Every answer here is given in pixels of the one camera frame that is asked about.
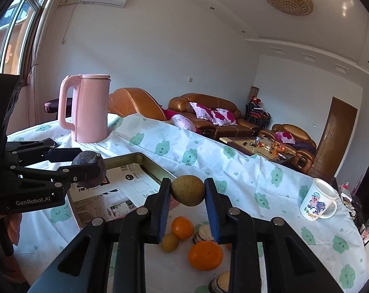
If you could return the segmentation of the person's left hand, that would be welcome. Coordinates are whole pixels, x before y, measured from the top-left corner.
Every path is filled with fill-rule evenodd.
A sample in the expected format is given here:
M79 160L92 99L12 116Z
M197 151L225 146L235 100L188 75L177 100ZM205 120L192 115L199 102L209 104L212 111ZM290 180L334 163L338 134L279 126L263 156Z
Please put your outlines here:
M18 246L20 240L20 224L22 222L22 214L0 215L0 219L4 218L7 234L11 242Z

